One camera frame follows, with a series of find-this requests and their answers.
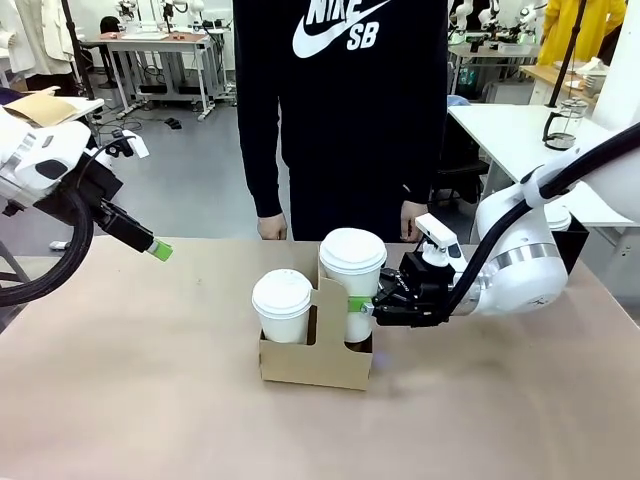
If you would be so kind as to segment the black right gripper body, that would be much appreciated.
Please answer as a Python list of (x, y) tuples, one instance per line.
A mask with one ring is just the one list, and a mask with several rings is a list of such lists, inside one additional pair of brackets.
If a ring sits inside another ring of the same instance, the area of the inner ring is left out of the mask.
[(419, 252), (404, 254), (399, 273), (409, 288), (406, 308), (412, 328), (435, 327), (449, 320), (444, 314), (455, 270), (450, 266), (434, 266), (424, 261)]

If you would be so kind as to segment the tall white paper cup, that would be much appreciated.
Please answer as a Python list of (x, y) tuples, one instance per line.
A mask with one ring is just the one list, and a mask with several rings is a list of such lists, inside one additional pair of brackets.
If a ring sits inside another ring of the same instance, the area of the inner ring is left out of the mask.
[[(374, 270), (361, 272), (348, 271), (341, 273), (328, 266), (324, 266), (326, 277), (340, 283), (349, 297), (372, 298), (376, 295), (379, 285), (381, 267)], [(365, 341), (372, 333), (373, 317), (369, 314), (349, 312), (346, 322), (345, 341), (347, 343), (359, 343)]]

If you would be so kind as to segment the white plastic cup lid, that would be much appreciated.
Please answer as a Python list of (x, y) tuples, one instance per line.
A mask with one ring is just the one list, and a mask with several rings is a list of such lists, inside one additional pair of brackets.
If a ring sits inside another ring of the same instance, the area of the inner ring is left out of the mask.
[(285, 320), (304, 314), (311, 307), (311, 282), (299, 271), (276, 269), (266, 273), (253, 287), (252, 304), (267, 317)]
[(387, 259), (384, 242), (375, 234), (356, 228), (331, 231), (321, 242), (319, 257), (323, 266), (345, 275), (368, 274)]

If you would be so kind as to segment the brown cardboard cup carrier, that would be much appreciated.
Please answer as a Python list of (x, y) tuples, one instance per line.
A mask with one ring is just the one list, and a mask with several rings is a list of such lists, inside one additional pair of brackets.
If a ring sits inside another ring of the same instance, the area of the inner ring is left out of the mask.
[(373, 362), (373, 337), (368, 336), (360, 342), (345, 340), (349, 313), (346, 289), (326, 276), (316, 243), (290, 243), (287, 259), (294, 270), (312, 283), (306, 334), (300, 343), (280, 343), (261, 332), (261, 378), (272, 382), (366, 390)]

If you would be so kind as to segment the short white paper cup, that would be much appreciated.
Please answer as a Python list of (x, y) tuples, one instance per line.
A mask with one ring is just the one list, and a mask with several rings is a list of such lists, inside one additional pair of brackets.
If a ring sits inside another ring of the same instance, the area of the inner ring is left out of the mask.
[(291, 312), (256, 309), (262, 333), (269, 341), (287, 344), (305, 344), (308, 333), (310, 307)]

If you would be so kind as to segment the glass French press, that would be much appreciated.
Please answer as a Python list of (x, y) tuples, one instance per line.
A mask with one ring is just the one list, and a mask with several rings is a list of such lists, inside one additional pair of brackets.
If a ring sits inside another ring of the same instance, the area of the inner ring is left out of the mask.
[(542, 142), (548, 149), (566, 151), (573, 147), (589, 104), (579, 98), (563, 100), (548, 116)]

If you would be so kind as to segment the person's right forearm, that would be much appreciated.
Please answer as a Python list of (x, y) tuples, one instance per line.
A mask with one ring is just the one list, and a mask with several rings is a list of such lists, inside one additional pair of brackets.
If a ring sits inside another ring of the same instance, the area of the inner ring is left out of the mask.
[(258, 218), (280, 215), (279, 170), (276, 161), (279, 138), (278, 99), (238, 96), (238, 130), (245, 179)]

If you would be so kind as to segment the person's left hand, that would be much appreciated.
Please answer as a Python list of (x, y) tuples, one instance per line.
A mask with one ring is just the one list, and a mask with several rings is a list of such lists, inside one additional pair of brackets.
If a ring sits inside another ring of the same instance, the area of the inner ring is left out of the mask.
[(417, 227), (416, 219), (428, 213), (427, 204), (404, 201), (401, 206), (401, 240), (416, 243), (422, 239), (423, 233)]

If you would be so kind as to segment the white side table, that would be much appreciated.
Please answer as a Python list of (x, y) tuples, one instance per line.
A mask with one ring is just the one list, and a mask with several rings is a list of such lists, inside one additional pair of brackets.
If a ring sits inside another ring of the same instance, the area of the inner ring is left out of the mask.
[(94, 100), (90, 100), (85, 97), (58, 97), (58, 100), (62, 100), (68, 104), (70, 104), (74, 111), (72, 114), (65, 119), (65, 122), (74, 121), (79, 118), (85, 117), (93, 112), (100, 110), (105, 102), (102, 98), (96, 98)]

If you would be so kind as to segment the brown paper bag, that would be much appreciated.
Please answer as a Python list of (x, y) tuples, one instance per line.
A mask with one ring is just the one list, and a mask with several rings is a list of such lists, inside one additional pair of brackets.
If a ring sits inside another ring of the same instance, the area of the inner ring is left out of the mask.
[(12, 116), (38, 127), (59, 125), (77, 113), (72, 104), (56, 97), (52, 91), (18, 92), (18, 97), (3, 107)]

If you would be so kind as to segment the black Nike hoodie torso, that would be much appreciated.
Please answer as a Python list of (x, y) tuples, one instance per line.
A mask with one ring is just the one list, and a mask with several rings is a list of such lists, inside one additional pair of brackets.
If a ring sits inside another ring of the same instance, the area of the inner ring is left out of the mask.
[(448, 0), (233, 0), (238, 96), (278, 99), (287, 239), (401, 240), (406, 117), (447, 95)]

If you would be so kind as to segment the black background chair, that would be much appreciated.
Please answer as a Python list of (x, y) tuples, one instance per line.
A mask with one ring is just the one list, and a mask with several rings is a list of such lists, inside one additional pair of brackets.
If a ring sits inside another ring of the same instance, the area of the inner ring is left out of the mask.
[[(119, 29), (120, 21), (117, 17), (114, 16), (106, 16), (103, 17), (100, 22), (100, 32), (104, 33), (117, 33), (120, 31)], [(114, 69), (113, 64), (110, 61), (109, 50), (106, 46), (100, 46), (100, 55), (103, 61), (104, 73), (106, 75), (107, 80), (100, 84), (99, 87), (101, 89), (113, 89), (117, 87), (117, 82), (114, 80)]]

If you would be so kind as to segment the white hanging coat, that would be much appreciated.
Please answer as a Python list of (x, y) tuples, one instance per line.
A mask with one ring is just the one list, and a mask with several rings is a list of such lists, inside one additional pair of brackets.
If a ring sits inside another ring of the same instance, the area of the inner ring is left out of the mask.
[(66, 75), (72, 72), (74, 57), (61, 0), (25, 0), (29, 20), (30, 45), (37, 75)]

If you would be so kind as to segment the white stacked items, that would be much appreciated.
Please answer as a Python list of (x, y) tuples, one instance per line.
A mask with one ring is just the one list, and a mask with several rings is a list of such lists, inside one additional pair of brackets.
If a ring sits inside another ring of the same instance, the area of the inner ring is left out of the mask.
[(599, 95), (608, 75), (609, 67), (605, 65), (601, 59), (592, 57), (580, 71), (580, 75), (583, 77), (583, 89), (586, 95), (589, 97)]

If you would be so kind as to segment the person in yellow coat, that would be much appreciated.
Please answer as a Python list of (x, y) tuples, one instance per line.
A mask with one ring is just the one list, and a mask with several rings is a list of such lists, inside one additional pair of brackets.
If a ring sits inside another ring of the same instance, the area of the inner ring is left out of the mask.
[[(581, 0), (549, 0), (537, 64), (548, 66), (564, 59)], [(597, 57), (604, 38), (623, 21), (625, 0), (586, 0), (580, 32), (574, 47), (577, 61)]]

